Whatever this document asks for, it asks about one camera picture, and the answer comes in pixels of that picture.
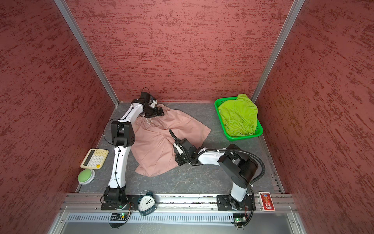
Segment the alarm clock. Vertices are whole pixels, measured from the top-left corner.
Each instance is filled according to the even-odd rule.
[[[149,215],[156,210],[156,200],[152,192],[146,193],[138,198],[138,210],[141,216]]]

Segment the calculator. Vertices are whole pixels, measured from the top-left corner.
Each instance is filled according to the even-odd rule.
[[[84,169],[98,170],[104,164],[108,153],[109,150],[106,149],[90,149],[83,159],[83,162],[80,164],[80,167]]]

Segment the clock face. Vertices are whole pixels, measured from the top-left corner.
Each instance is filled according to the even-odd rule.
[[[153,197],[145,195],[139,201],[139,211],[146,211],[155,205]]]

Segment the black cable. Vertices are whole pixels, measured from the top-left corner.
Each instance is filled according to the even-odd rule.
[[[116,177],[116,182],[117,182],[118,187],[121,188],[121,187],[119,186],[119,183],[118,183],[118,180],[117,180],[117,165],[118,165],[119,152],[120,152],[121,150],[119,149],[118,146],[116,146],[116,147],[118,148],[118,156],[117,156],[116,170],[115,170],[114,176]]]
[[[190,164],[191,166],[194,166],[194,167],[195,167],[195,166],[201,166],[201,165],[202,165],[201,163],[200,163],[200,164],[199,164],[199,163],[192,164],[191,162],[190,162],[189,164]]]
[[[132,105],[131,110],[129,111],[129,113],[127,113],[127,115],[126,115],[123,119],[116,119],[116,118],[113,118],[113,119],[109,120],[109,121],[105,124],[105,128],[107,128],[108,123],[109,123],[110,121],[112,121],[112,120],[124,120],[124,119],[126,119],[127,116],[129,116],[130,112],[134,109],[134,104],[132,103],[131,105]],[[102,137],[104,138],[104,140],[105,140],[108,144],[111,144],[111,145],[116,146],[115,144],[112,144],[112,143],[110,143],[109,141],[107,141],[107,140],[105,139],[104,133],[102,134]]]
[[[144,87],[144,88],[141,90],[141,92],[143,92],[143,90],[144,90],[145,88],[148,89],[148,87]],[[141,94],[141,92],[140,92],[140,94]],[[149,89],[148,89],[148,93],[151,94],[151,92],[149,91]]]
[[[252,210],[251,210],[251,215],[249,216],[247,222],[245,224],[243,224],[243,227],[245,227],[245,225],[247,225],[251,221],[253,213],[254,213],[254,210],[255,210],[255,194],[253,193],[253,190],[251,190],[251,194],[252,194]]]
[[[191,162],[191,159],[190,159],[190,156],[187,154],[187,152],[184,150],[182,144],[179,142],[178,138],[174,135],[173,131],[171,129],[169,129],[169,132],[170,132],[170,135],[173,137],[173,139],[178,143],[178,145],[180,146],[181,150],[183,151],[184,153],[184,156],[186,157],[186,159],[188,160],[188,162]]]
[[[197,159],[199,158],[200,155],[202,155],[203,153],[205,152],[209,152],[209,151],[217,151],[216,149],[206,149],[205,151],[202,151],[200,152],[196,158],[193,160],[193,162],[191,162],[191,164],[196,164],[197,162]],[[263,177],[265,175],[265,164],[264,162],[259,158],[257,157],[256,155],[252,154],[252,153],[249,153],[247,151],[244,151],[244,150],[241,150],[241,149],[220,149],[219,152],[222,152],[222,153],[244,153],[244,154],[247,154],[249,155],[251,158],[255,159],[256,161],[259,162],[260,166],[261,166],[261,173],[256,177],[254,178],[253,180],[251,180],[249,183],[251,185],[253,185],[254,182],[258,181],[259,179],[261,179],[261,177]]]
[[[129,208],[129,214],[127,214],[127,218],[126,218],[126,221],[123,223],[123,224],[125,224],[125,223],[127,223],[127,221],[130,219],[130,216],[132,215],[132,213],[134,212],[134,210],[135,210],[135,204],[134,203],[132,203],[134,206],[134,208],[131,210],[131,203],[132,202],[129,202],[129,204],[130,204],[130,208]]]

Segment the aluminum frame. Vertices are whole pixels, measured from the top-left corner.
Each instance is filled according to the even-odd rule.
[[[300,12],[301,7],[304,4],[304,0],[295,0],[291,6],[290,11],[288,12],[287,18],[283,24],[283,27],[279,33],[278,39],[275,42],[274,48],[272,50],[272,53],[270,54],[269,60],[267,61],[264,71],[258,81],[258,84],[255,88],[255,91],[252,94],[251,100],[253,103],[257,101],[257,98],[267,80],[267,77],[270,74],[270,71],[273,68],[273,65],[283,47],[284,42],[287,39],[287,36],[289,32],[291,31],[292,26],[294,25],[294,22],[297,18],[297,15]]]
[[[177,215],[180,213],[198,215],[199,213],[207,213],[208,215],[222,215],[233,213],[243,213],[244,211],[223,211],[217,208],[217,195],[222,194],[170,194],[155,193],[153,194],[157,201],[157,210],[154,213],[159,215]],[[60,234],[65,223],[69,222],[70,215],[87,215],[103,214],[110,216],[116,211],[101,210],[101,193],[69,193],[66,194],[65,201],[61,206],[55,222],[50,229],[49,234]],[[276,213],[286,213],[291,229],[294,234],[306,234],[298,215],[292,194],[272,194],[272,200],[276,209]],[[261,204],[258,193],[255,194],[256,215],[264,214],[261,211]]]
[[[105,90],[108,92],[110,98],[112,99],[115,106],[118,106],[119,100],[117,95],[115,94],[112,86],[110,85],[104,71],[100,67],[99,62],[97,61],[93,51],[91,50],[90,46],[88,45],[82,31],[80,30],[77,22],[74,19],[68,5],[66,4],[65,0],[54,0],[58,9],[60,10],[62,16],[66,20],[66,23],[69,25],[71,31],[73,32],[75,38],[77,39],[79,45],[82,47],[83,52],[86,54],[88,60],[90,61],[93,69],[95,70],[96,74],[100,78],[102,85],[104,86]]]
[[[278,187],[280,193],[285,193],[285,190],[284,190],[284,188],[282,186],[282,183],[280,181],[281,179],[279,178],[277,169],[275,168],[273,158],[270,154],[269,148],[267,147],[264,135],[262,134],[261,136],[258,137],[258,139],[260,140],[260,145],[261,145],[263,151],[267,155],[267,159],[269,160],[269,163],[270,163],[270,166],[271,166],[272,174],[275,177],[275,181],[272,181],[272,182],[276,183],[276,184],[275,183],[273,184],[274,191],[277,191],[277,187]]]

